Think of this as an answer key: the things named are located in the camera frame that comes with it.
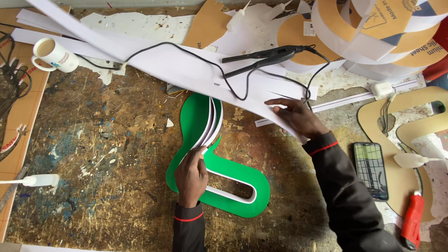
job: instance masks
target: mug handle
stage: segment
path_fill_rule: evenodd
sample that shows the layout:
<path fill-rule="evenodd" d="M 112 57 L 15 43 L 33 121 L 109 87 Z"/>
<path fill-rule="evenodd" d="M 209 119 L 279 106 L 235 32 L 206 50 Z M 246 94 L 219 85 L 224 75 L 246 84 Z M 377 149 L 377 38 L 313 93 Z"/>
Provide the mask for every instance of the mug handle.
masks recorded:
<path fill-rule="evenodd" d="M 31 57 L 31 62 L 33 63 L 33 65 L 34 65 L 35 67 L 39 68 L 40 70 L 47 71 L 47 72 L 52 72 L 52 71 L 56 70 L 56 67 L 53 66 L 53 65 L 52 65 L 51 67 L 43 67 L 43 66 L 40 66 L 39 64 L 37 64 L 37 63 L 35 62 L 36 59 L 39 59 L 39 58 L 36 57 L 35 55 L 33 55 L 33 56 Z"/>

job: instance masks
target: white wall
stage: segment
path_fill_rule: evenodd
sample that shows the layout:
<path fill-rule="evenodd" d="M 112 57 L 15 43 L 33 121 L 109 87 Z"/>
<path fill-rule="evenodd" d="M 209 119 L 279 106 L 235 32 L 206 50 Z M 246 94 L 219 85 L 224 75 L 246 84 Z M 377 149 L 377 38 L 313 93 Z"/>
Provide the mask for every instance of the white wall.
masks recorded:
<path fill-rule="evenodd" d="M 205 0 L 53 0 L 56 4 L 70 5 L 73 8 L 114 8 L 126 7 L 165 7 L 202 5 Z M 247 4 L 249 0 L 218 0 L 224 4 Z M 284 3 L 288 0 L 252 0 L 251 4 Z M 30 6 L 25 0 L 0 0 L 0 8 L 17 8 Z"/>

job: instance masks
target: person's hand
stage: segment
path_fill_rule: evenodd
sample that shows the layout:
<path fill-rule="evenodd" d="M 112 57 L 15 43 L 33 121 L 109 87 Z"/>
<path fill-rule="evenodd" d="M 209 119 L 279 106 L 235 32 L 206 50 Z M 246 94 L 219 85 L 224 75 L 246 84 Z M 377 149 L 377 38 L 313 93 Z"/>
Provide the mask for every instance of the person's hand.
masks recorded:
<path fill-rule="evenodd" d="M 179 206 L 193 208 L 204 194 L 208 182 L 204 156 L 201 154 L 206 146 L 192 149 L 174 172 L 179 189 Z"/>
<path fill-rule="evenodd" d="M 266 105 L 281 104 L 286 109 L 274 107 L 274 113 L 288 122 L 292 128 L 309 139 L 322 136 L 329 130 L 322 122 L 299 100 L 273 99 L 264 102 Z"/>

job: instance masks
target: white coffee mug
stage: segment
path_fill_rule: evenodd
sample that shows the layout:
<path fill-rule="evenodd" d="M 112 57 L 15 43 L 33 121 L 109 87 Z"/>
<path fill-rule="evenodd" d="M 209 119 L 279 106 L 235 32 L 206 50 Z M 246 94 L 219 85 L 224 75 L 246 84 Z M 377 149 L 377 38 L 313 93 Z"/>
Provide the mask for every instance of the white coffee mug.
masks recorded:
<path fill-rule="evenodd" d="M 39 40 L 33 47 L 33 53 L 31 61 L 37 68 L 44 71 L 50 72 L 59 69 L 64 73 L 69 73 L 79 65 L 78 56 L 52 38 Z M 52 66 L 50 68 L 43 67 L 35 62 L 36 59 L 41 59 Z"/>

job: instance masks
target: red utility knife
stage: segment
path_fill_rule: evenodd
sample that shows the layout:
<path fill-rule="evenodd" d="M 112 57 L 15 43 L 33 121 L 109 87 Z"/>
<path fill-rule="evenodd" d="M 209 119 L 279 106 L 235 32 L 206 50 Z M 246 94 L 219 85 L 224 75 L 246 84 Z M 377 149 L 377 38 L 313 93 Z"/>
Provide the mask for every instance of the red utility knife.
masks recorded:
<path fill-rule="evenodd" d="M 420 221 L 423 214 L 423 200 L 420 192 L 416 191 L 409 201 L 403 226 L 401 227 L 400 241 L 403 246 L 410 250 L 416 250 L 420 245 Z"/>

